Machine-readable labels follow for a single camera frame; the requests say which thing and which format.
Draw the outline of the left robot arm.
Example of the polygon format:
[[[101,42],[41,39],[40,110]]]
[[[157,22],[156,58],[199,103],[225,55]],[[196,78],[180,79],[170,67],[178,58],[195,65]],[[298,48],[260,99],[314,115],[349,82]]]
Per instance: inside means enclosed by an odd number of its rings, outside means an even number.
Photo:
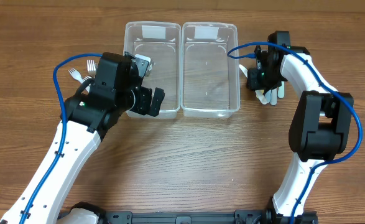
[[[90,203],[74,205],[60,218],[62,205],[85,162],[125,111],[156,117],[164,100],[163,89],[142,86],[152,70],[143,55],[105,52],[96,75],[85,80],[64,100],[54,83],[61,121],[53,142],[28,186],[2,216],[1,223],[107,223],[106,212]]]

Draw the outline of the pale blue plastic knife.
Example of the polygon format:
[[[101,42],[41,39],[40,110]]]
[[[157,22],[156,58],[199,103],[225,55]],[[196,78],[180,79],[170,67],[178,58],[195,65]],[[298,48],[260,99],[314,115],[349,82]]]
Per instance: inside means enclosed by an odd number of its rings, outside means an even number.
[[[277,89],[273,89],[270,91],[270,104],[275,106],[277,104]]]

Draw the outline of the white plastic knife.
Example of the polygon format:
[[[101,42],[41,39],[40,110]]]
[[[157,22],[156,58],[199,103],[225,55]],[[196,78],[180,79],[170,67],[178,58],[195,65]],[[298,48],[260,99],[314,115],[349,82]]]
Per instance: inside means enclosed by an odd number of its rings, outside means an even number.
[[[248,77],[248,70],[246,67],[244,67],[243,65],[239,64],[239,68],[242,71],[242,73],[245,75],[245,77]],[[267,98],[264,96],[263,91],[262,90],[256,90],[256,97],[257,99],[263,104],[266,105],[268,104],[268,100]]]

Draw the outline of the teal plastic knife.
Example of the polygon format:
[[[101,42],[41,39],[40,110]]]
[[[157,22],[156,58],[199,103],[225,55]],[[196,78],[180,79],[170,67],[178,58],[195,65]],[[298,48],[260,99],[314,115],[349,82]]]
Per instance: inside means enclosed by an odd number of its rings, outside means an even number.
[[[278,87],[277,97],[282,99],[285,96],[285,82],[281,82],[281,86]]]

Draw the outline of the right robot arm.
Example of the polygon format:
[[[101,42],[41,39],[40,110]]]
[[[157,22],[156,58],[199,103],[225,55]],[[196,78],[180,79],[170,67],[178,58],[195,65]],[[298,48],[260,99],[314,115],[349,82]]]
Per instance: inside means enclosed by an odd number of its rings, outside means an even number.
[[[257,45],[251,54],[256,66],[245,72],[247,87],[262,104],[275,105],[289,82],[299,102],[289,129],[292,160],[261,223],[317,223],[316,213],[305,212],[304,204],[327,162],[346,148],[353,97],[335,97],[337,89],[320,75],[305,47],[291,45],[289,32],[276,31],[267,41],[266,50]]]

